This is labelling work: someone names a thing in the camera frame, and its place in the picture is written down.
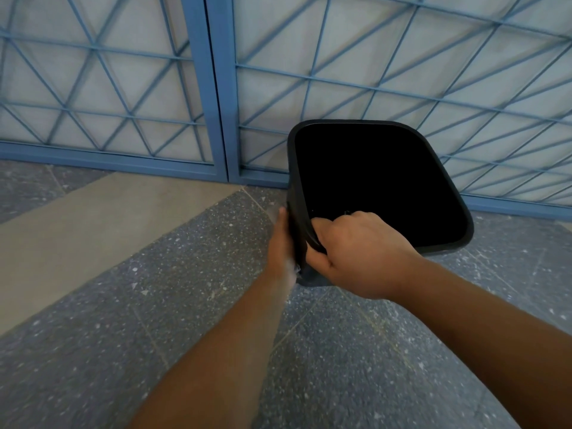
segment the black trash can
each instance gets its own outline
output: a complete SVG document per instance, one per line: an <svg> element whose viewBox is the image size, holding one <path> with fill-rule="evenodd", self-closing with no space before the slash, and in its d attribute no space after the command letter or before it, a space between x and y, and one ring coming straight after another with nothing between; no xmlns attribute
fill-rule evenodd
<svg viewBox="0 0 572 429"><path fill-rule="evenodd" d="M299 283L327 285L305 263L306 242L325 253L311 224L374 212L423 255L468 244L472 217L424 136L398 122L310 120L288 136L287 203Z"/></svg>

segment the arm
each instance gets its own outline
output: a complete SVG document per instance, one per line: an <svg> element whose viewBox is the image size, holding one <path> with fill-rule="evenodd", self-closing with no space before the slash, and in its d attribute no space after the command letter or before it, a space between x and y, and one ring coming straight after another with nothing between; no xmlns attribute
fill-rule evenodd
<svg viewBox="0 0 572 429"><path fill-rule="evenodd" d="M334 284L418 317L523 429L572 422L572 337L421 257L372 213L312 224L328 254L307 261Z"/></svg>
<svg viewBox="0 0 572 429"><path fill-rule="evenodd" d="M131 427L249 427L295 281L288 218L281 208L260 277L167 372Z"/></svg>

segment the geometric lattice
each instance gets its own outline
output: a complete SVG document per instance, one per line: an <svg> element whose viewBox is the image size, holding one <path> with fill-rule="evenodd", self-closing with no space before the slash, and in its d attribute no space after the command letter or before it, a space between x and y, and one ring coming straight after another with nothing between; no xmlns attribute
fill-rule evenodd
<svg viewBox="0 0 572 429"><path fill-rule="evenodd" d="M462 193L572 206L572 0L233 8L242 168L286 172L302 120L393 120Z"/></svg>
<svg viewBox="0 0 572 429"><path fill-rule="evenodd" d="M0 138L212 162L180 0L0 0Z"/></svg>

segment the blue metal frame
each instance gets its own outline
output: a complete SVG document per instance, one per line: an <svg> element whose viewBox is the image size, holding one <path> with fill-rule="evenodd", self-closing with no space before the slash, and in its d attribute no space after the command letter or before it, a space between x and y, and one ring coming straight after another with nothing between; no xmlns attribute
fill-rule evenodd
<svg viewBox="0 0 572 429"><path fill-rule="evenodd" d="M498 159L495 161L486 161L486 160L478 160L478 159L470 159L464 158L460 155L461 152L467 151L470 149L475 149L476 147L482 147L485 144L490 144L494 141L500 140L507 136L511 136L518 132L523 132L528 129L533 129L535 127L542 127L542 131L546 131L550 129L552 126L557 124L562 124L566 126L572 126L572 121L565 120L565 117L571 114L570 111L565 113L555 114L550 117L539 116L536 114L530 114L522 111L515 111L510 109L510 105L521 100L525 100L530 98L534 95L538 95L540 93L547 92L549 90L554 89L555 87L559 87L565 85L567 83L572 82L572 77L569 79L561 80L558 84L544 86L540 90L535 92L525 94L526 90L530 88L530 86L535 83L535 81L540 78L544 72L546 72L554 63L556 63L562 56L564 56L568 50L572 48L572 36L555 33L550 30L541 29L537 27L529 27L524 24L519 24L516 22L512 22L510 20L511 17L515 16L516 14L532 7L534 4L539 3L542 0L529 0L527 2L522 2L522 0L516 0L512 4L512 6L506 11L506 13L501 18L492 18L483 15L476 15L473 13L466 13L462 11L458 11L455 9L447 8L445 6L438 6L435 4L428 3L427 0L389 0L394 1L402 5L401 8L397 8L393 14L391 14L388 18L381 21L374 27L370 28L368 32L364 33L361 36L356 37L352 42L348 43L344 48L339 50L336 54L329 57L326 61L322 62L321 64L316 65L316 61L318 60L318 52L320 50L320 43L323 35L323 30L325 26L325 22L327 20L327 14L330 6L330 0L327 0L324 10L324 15L322 18L322 24L320 28L320 34L318 36L318 45L316 46L316 51L313 58L312 67L310 72L307 75L304 74L294 74L292 72L285 72L280 71L277 69L269 69L261 66L255 66L250 64L249 62L253 58L253 56L258 53L260 50L264 48L266 44L268 44L274 37L276 37L282 30L284 30L292 21L294 21L299 15L304 13L304 11L312 6L317 0L308 0L306 3L301 5L297 8L293 13L290 14L289 17L284 19L281 23L277 24L276 27L267 35L262 36L261 41L255 46L255 48L251 51L250 54L246 55L242 60L236 59L236 50L234 46L234 14L233 14L233 0L206 0L206 7L209 17L209 23L211 25L211 40L213 46L213 60L214 60L214 69L216 72L217 84L218 84L218 98L220 103L221 109L221 123L223 127L224 139L225 139L225 147L226 147L226 158L228 163L228 170L229 170L229 180L236 183L241 184L254 184L254 185L266 185L266 186L276 186L276 187L286 187L288 183L288 174L283 170L272 169L267 167L260 167L253 164L253 162L259 158L260 156L268 153L268 151L274 150L276 147L283 145L286 142L287 133L279 130L273 129L261 129L255 126L251 126L250 123L256 119L259 115L263 112L268 110L269 107L274 105L276 102L281 100L283 97L287 96L289 93L293 92L295 89L307 83L306 95L304 98L303 109L300 115L300 120L304 120L304 114L306 109L306 104L308 100L308 93L311 87L311 84L314 81L323 82L323 83L330 83L334 85L341 85L341 86L348 86L353 87L356 89L356 93L344 100L343 102L335 105L334 107L330 108L322 118L327 117L328 115L332 114L334 111L340 109L344 105L352 102L353 100L358 99L359 97L363 96L364 94L370 93L369 103L366 107L366 110L363 112L362 118L367 115L367 110L374 99L376 93L385 93L390 95L402 96L402 97L409 97L415 98L420 100L415 106L409 108L408 110L404 110L399 114L394 115L391 120L397 120L411 112L427 106L427 113L423 117L421 124L426 122L426 120L430 117L433 113L434 109L440 103L447 103L455 106L461 106L466 108L472 108L477 110L476 114L471 115L461 121L456 121L448 126L440 128L438 130L433 131L432 133L427 134L427 137L434 136L440 132L443 132L447 129L451 129L454 126L457 126L461 123L468 122L469 120L475 119L482 115L490 114L491 117L484 122L483 125L479 127L479 129L472 134L468 140L464 141L461 147L457 148L453 152L449 154L443 154L440 158L447 162L450 159L455 160L462 160L466 162L474 162L476 164L482 164L477 166L477 168L472 168L465 172L460 172L459 174L452 175L452 178L459 177L463 174L468 174L469 172L476 172L477 175L480 176L477 170L481 169L485 172L490 172L496 166L505 166L510 167L513 169L520 169L522 172L519 176L521 177L522 174L530 174L531 179L538 177L541 174L554 174L558 176L564 177L564 179L568 176L567 173L559 172L558 167L568 164L572 162L572 156L564 157L559 162L554 163L549 167L543 168L527 168L518 165L511 164L511 160L524 156L526 154L533 153L534 151L541 151L548 149L550 147L558 146L559 144L565 144L568 141L572 141L572 139L562 140L559 142L554 142L552 144L548 144L546 146L537 147L532 150L528 151L521 151L526 145L531 144L535 138L539 136L539 134L532 136L525 144L519 146L516 150L512 151L511 154L506 156L503 159ZM467 32L465 35L460 36L459 38L455 39L453 42L449 42L443 47L434 50L432 53L415 60L408 65L401 67L397 71L391 72L390 66L395 58L397 51L400 49L403 40L405 38L406 33L409 31L409 28L412 22L415 19L415 15L421 9L431 10L439 13L443 13L445 15L454 15L462 18L468 18L480 21L482 23L481 26L477 26L472 31ZM360 84L354 84L350 82L340 81L340 80L333 80L329 78L323 78L319 76L319 72L322 71L327 65L331 64L334 60L336 60L341 55L345 54L350 49L354 48L354 46L358 45L360 42L365 40L368 36L371 36L373 33L376 33L378 30L382 29L383 27L388 26L393 21L401 18L403 15L410 15L407 25L405 26L400 39L397 42L396 47L393 49L393 53L389 58L388 64L385 66L383 70L383 74L378 81L378 83L374 86L364 86ZM463 73L468 69L469 65L473 63L476 57L481 53L482 49L487 45L487 43L491 40L497 30L501 27L509 27L514 30L524 31L524 32L531 32L538 35L549 36L552 39L552 42L549 42L546 46L541 47L534 51L532 54L528 54L520 59L513 60L511 62L507 62L500 67L487 72L483 75L480 75L477 78L470 79L463 83L458 83L458 80L461 78ZM392 78L396 78L399 75L404 74L407 71L410 71L416 66L425 63L426 61L436 57L443 52L460 45L461 43L467 42L469 39L477 36L477 35L484 35L484 40L481 41L475 51L470 57L469 61L462 67L461 71L455 76L453 81L448 85L448 87L443 90L441 93L438 93L435 96L426 96L422 94L416 93L409 93L400 90L393 90L388 87L384 87L383 84L387 83ZM514 95L510 100L504 102L501 105L492 107L492 106L484 106L484 105L476 105L470 102L463 102L460 100L451 99L448 96L454 93L455 91L461 90L466 88L470 85L476 84L479 81L482 81L486 78L489 78L492 75L496 75L502 71L510 69L518 64L525 63L528 60L531 60L535 57L539 57L542 54L547 53L548 51L552 51L554 49L562 48L559 54L554 57L547 66L545 66L535 77L529 81L526 85L524 85L519 92ZM238 69L248 69L254 70L259 72L268 72L271 74L276 75L283 75L286 77L296 78L297 81L282 93L279 93L272 99L268 100L268 102L262 105L257 111L254 112L250 117L248 117L244 121L239 121L239 104L238 104L238 90L237 90L237 70ZM508 115L515 115L520 116L523 118L530 119L531 123L527 126L512 130L509 133L505 133L503 135L497 136L495 138L487 139L478 144L471 144L470 141L479 133L481 132L492 120L499 114L508 114ZM250 158L247 162L241 162L241 153L240 153L240 130L259 130L265 131L274 134L281 134L283 135L283 139L279 140L276 144L269 147L268 149L262 151L254 158ZM570 187L565 187L562 190L548 196L546 199L542 201L556 201L562 198L568 198L572 194L568 194L567 190ZM540 217L552 217L558 218L561 220L572 220L572 208L567 206L560 206L560 205L546 205L540 204L539 202L523 202L518 201L516 199L511 199L510 194L522 194L522 190L516 190L514 192L508 192L504 196L503 199L498 198L489 198L482 195L476 194L469 194L465 192L461 192L463 198L467 202L468 206L472 209L476 210L488 210L493 212L504 212L504 213L514 213L519 215L533 215L533 216L540 216Z"/></svg>
<svg viewBox="0 0 572 429"><path fill-rule="evenodd" d="M62 41L56 41L51 39L40 39L31 36L22 36L18 34L11 33L11 25L13 22L14 14L17 8L18 0L13 0L10 8L10 18L8 21L8 27L6 29L0 28L0 37L3 38L2 47L2 59L0 64L0 75L4 70L4 59L6 53L6 46L10 44L22 57L25 63L32 69L33 73L38 77L38 79L43 83L43 85L52 94L58 106L49 105L33 105L25 102L13 102L0 97L0 108L7 110L15 119L20 123L28 132L30 132L41 145L32 144L19 144L11 142L10 139L0 139L0 159L21 159L24 161L36 161L36 162L47 162L51 164L64 164L64 165L78 165L94 168L103 168L111 170L122 170L127 172L148 172L151 174L162 174L162 175L175 175L177 177L186 178L199 178L206 180L216 180L221 182L226 182L228 180L226 174L226 158L224 153L223 138L220 129L220 116L218 112L218 101L216 95L216 83L214 78L213 66L212 66L212 55L211 55L211 44L209 40L208 23L206 20L205 5L204 0L181 0L183 11L185 14L185 21L188 29L189 40L185 42L180 48L175 48L175 43L173 40L171 27L169 23L169 17L165 6L165 0L159 0L161 11L164 17L165 27L168 31L169 42L171 45L172 55L164 54L153 54L149 52L142 51L130 51L125 49L117 49L111 47L104 47L101 42L104 40L105 34L108 32L110 26L112 25L114 18L116 17L118 11L125 5L126 0L117 0L116 4L113 6L110 14L105 20L101 31L97 36L93 37L85 21L83 20L74 0L67 0L68 4L73 11L75 18L79 22L82 30L87 37L89 44L77 44L68 43ZM59 46L70 46L70 47L81 47L88 49L88 56L86 57L80 73L76 77L74 84L71 88L69 95L62 99L58 94L51 88L47 81L42 78L41 74L31 63L31 61L26 57L24 52L19 48L18 41L24 42L36 42L49 45L59 45ZM182 53L188 46L192 47L193 57L183 57ZM125 98L122 96L119 87L114 80L111 72L105 64L104 58L101 56L102 51L110 51L121 54L129 55L139 55L143 57L156 57L159 59L165 59L166 63L164 68L159 72L159 74L154 78L151 85L142 94L133 108L129 108ZM88 111L82 110L81 108L73 108L73 102L79 85L81 84L85 72L90 63L93 62L94 58L101 64L105 71L107 78L109 79L111 85L113 86L124 110L123 114L105 113L98 111ZM184 77L182 73L182 62L192 61L195 65L195 72L197 75L198 88L201 95L201 103L203 106L203 113L193 115L190 107L190 101L188 92L186 90L186 85L184 82ZM189 120L179 121L171 119L153 118L153 117L139 117L137 115L137 110L142 106L147 97L153 92L155 86L161 81L165 74L175 65L180 85L182 87L186 109L189 115ZM18 117L14 110L11 108L16 108L18 106L32 107L32 108L47 108L58 110L60 113L54 123L47 139L42 139L34 130L28 126L25 121ZM95 114L95 115L106 115L115 116L122 118L122 122L119 124L117 129L111 134L111 136L104 142L103 145L98 145L96 141L90 136L85 127L82 126L81 122L75 116L76 113L80 114ZM57 132L62 118L65 114L70 115L75 124L83 132L83 134L89 139L89 141L94 146L94 151L86 150L76 150L58 146L52 146L52 140L54 134ZM197 122L200 118L204 118L205 122ZM167 139L160 147L156 150L152 150L144 133L139 127L138 120L148 120L156 122L167 122L167 123L177 123L181 124L181 128L175 132L169 139ZM121 131L121 129L127 123L132 123L136 129L142 143L145 145L148 157L134 157L127 154L121 153L110 153L106 149L113 142L114 138ZM213 156L213 162L207 162L205 160L205 155L203 151L203 146L201 144L199 132L197 126L206 126L209 134L209 141L211 145L211 152ZM195 138L197 141L197 147L200 152L201 162L192 162L189 160L175 160L175 159L164 159L158 158L157 154L163 150L168 144L174 141L178 135L180 135L185 129L192 127L195 131Z"/></svg>

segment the hand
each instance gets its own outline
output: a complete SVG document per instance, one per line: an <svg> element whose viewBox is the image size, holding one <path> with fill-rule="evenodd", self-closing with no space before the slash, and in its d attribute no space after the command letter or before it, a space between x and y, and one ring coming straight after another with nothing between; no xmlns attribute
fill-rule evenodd
<svg viewBox="0 0 572 429"><path fill-rule="evenodd" d="M328 254L308 245L306 262L336 286L364 298L391 299L408 270L424 261L407 239L371 212L334 221L313 218L312 226Z"/></svg>
<svg viewBox="0 0 572 429"><path fill-rule="evenodd" d="M268 243L268 262L265 272L277 279L284 279L293 287L296 282L294 272L294 244L288 232L288 212L280 208L274 232Z"/></svg>

